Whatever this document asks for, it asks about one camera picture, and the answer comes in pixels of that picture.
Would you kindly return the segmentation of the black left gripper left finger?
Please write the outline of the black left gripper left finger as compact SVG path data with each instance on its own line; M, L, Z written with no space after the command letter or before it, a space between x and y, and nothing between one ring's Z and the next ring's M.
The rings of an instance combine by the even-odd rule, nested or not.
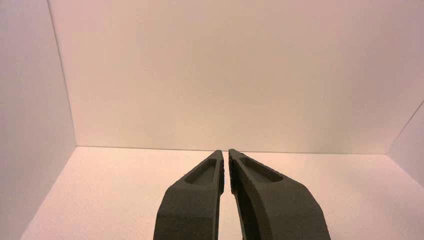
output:
M153 239L216 240L225 170L221 150L172 184L158 208Z

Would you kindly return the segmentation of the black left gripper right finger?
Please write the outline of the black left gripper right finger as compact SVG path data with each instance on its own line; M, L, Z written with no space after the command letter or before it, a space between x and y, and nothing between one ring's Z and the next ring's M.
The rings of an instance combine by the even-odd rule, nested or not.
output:
M228 164L244 240L331 238L320 205L302 183L232 148Z

